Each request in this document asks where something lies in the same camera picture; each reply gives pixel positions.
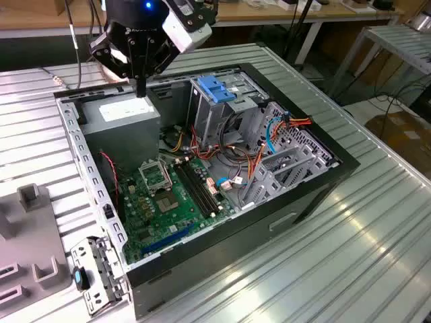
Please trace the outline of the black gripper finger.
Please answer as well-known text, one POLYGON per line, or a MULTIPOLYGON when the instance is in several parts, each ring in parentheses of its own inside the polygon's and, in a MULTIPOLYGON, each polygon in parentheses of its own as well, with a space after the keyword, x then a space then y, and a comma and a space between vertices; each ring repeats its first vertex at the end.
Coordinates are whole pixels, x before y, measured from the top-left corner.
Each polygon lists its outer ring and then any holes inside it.
POLYGON ((104 32, 90 43, 92 56, 117 77, 127 79, 139 96, 139 62, 136 41, 125 32, 104 32))
POLYGON ((142 56, 141 75, 138 80, 138 97, 146 96, 147 80, 161 74, 178 56, 178 49, 170 39, 163 41, 148 38, 142 56))

